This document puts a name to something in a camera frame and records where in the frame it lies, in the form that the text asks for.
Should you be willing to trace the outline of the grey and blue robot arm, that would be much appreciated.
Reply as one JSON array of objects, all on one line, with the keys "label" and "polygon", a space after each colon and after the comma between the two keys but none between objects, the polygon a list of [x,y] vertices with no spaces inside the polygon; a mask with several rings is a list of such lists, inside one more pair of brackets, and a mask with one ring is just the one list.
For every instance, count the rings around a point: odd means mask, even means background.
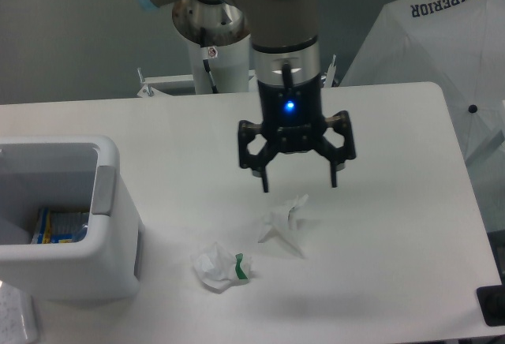
[{"label": "grey and blue robot arm", "polygon": [[331,175],[356,156],[346,111],[322,112],[316,0],[138,0],[147,9],[172,6],[183,37],[205,55],[250,38],[263,120],[238,125],[243,169],[265,178],[279,154],[315,151]]}]

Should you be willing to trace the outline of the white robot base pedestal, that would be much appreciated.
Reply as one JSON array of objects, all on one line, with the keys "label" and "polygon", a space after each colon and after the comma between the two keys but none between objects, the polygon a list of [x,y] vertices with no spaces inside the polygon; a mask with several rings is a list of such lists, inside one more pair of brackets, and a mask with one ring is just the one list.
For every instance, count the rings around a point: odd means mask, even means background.
[{"label": "white robot base pedestal", "polygon": [[187,40],[191,70],[198,91],[209,86],[204,71],[212,73],[219,94],[249,90],[250,36],[226,46],[201,45]]}]

